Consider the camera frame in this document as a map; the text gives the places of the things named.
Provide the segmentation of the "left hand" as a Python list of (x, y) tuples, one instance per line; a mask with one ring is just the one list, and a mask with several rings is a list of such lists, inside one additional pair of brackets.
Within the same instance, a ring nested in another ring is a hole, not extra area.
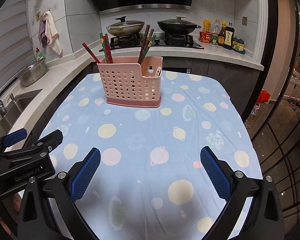
[[(10, 197), (7, 197), (6, 199), (0, 200), (0, 204), (2, 204), (7, 212), (9, 213), (10, 217), (17, 223), (19, 219), (19, 212), (20, 212), (20, 206), (21, 206), (22, 198), (19, 193), (16, 193)], [(4, 219), (0, 215), (0, 224), (5, 229), (5, 231), (11, 235), (10, 228), (6, 225), (6, 219)]]

